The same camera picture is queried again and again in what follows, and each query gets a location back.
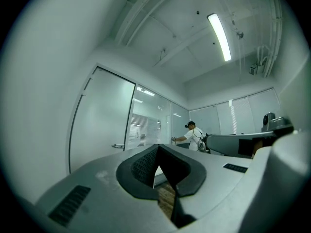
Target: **floor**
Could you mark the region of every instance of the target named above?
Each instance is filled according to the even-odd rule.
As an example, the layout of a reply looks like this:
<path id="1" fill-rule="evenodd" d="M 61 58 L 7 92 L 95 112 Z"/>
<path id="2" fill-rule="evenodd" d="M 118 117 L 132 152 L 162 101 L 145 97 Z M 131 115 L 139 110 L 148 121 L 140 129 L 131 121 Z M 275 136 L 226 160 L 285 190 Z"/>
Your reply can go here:
<path id="1" fill-rule="evenodd" d="M 171 219 L 174 207 L 175 191 L 168 182 L 164 182 L 155 187 L 160 196 L 159 206 L 164 214 Z"/>

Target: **white shirt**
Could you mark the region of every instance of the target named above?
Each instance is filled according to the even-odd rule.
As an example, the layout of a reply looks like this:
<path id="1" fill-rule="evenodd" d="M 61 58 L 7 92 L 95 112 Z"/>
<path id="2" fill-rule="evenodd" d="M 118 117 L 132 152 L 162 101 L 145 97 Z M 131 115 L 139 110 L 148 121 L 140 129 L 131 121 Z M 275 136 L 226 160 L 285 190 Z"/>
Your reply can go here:
<path id="1" fill-rule="evenodd" d="M 202 137 L 203 131 L 199 128 L 194 128 L 193 130 L 189 130 L 184 137 L 187 138 L 187 140 L 190 139 L 190 145 L 189 149 L 193 151 L 197 151 L 199 149 L 199 146 L 201 144 L 200 138 Z"/>

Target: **fluorescent light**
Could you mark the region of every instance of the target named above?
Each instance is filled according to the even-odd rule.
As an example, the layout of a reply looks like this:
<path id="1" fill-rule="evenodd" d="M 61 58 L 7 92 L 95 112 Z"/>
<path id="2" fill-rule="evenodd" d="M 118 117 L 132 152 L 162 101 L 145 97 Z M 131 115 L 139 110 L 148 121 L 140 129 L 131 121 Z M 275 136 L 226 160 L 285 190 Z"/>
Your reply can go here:
<path id="1" fill-rule="evenodd" d="M 231 60 L 231 53 L 229 49 L 229 44 L 227 41 L 227 37 L 225 36 L 224 28 L 222 26 L 222 23 L 220 22 L 218 16 L 216 14 L 211 14 L 207 17 L 210 21 L 217 38 L 219 40 L 220 46 L 222 47 L 222 51 L 224 54 L 225 61 Z"/>
<path id="2" fill-rule="evenodd" d="M 138 91 L 141 91 L 141 92 L 143 92 L 143 93 L 146 93 L 146 94 L 148 94 L 148 95 L 150 95 L 150 96 L 155 96 L 155 94 L 153 94 L 153 93 L 151 93 L 150 91 L 147 91 L 147 90 L 145 90 L 145 89 L 143 89 L 143 88 L 141 88 L 141 87 L 137 87 L 137 90 L 138 90 Z"/>
<path id="3" fill-rule="evenodd" d="M 138 99 L 133 99 L 135 102 L 137 103 L 142 103 L 142 101 L 138 100 Z"/>

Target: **machine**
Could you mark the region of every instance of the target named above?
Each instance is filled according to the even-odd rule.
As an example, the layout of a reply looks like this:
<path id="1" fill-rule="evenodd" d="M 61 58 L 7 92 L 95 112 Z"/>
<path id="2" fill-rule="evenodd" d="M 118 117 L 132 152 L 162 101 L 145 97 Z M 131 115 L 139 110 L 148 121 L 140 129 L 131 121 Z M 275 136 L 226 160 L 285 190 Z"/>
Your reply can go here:
<path id="1" fill-rule="evenodd" d="M 308 132 L 290 134 L 253 160 L 140 147 L 85 164 L 36 208 L 25 207 L 49 232 L 255 232 L 268 229 L 309 178 L 310 143 Z M 176 191 L 171 219 L 153 190 L 158 166 Z"/>
<path id="2" fill-rule="evenodd" d="M 276 118 L 274 113 L 263 117 L 261 133 L 238 135 L 208 135 L 206 146 L 208 149 L 227 156 L 251 158 L 260 147 L 271 146 L 278 138 L 293 132 L 294 127 L 288 119 Z"/>

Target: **person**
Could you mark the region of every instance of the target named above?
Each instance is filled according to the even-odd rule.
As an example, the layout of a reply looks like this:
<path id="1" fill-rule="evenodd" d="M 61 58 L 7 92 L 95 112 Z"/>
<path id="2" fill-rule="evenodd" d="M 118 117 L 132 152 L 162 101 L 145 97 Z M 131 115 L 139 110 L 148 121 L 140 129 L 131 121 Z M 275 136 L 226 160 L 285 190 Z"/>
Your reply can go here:
<path id="1" fill-rule="evenodd" d="M 203 138 L 203 131 L 196 127 L 193 121 L 190 121 L 185 125 L 189 131 L 181 137 L 173 137 L 174 142 L 181 142 L 190 140 L 189 149 L 193 151 L 205 151 L 205 143 L 201 140 Z"/>

